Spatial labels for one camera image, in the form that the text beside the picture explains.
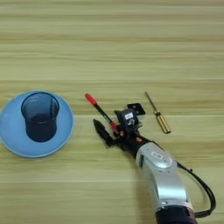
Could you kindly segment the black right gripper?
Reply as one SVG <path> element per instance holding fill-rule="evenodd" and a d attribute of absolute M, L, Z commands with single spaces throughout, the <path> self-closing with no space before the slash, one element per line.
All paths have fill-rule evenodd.
<path fill-rule="evenodd" d="M 116 116 L 119 116 L 122 111 L 114 110 Z M 118 146 L 123 151 L 128 152 L 133 158 L 137 156 L 138 150 L 150 140 L 140 135 L 138 130 L 127 132 L 124 130 L 114 129 L 115 139 L 106 131 L 105 126 L 98 120 L 94 119 L 94 127 L 98 135 L 108 147 Z"/>

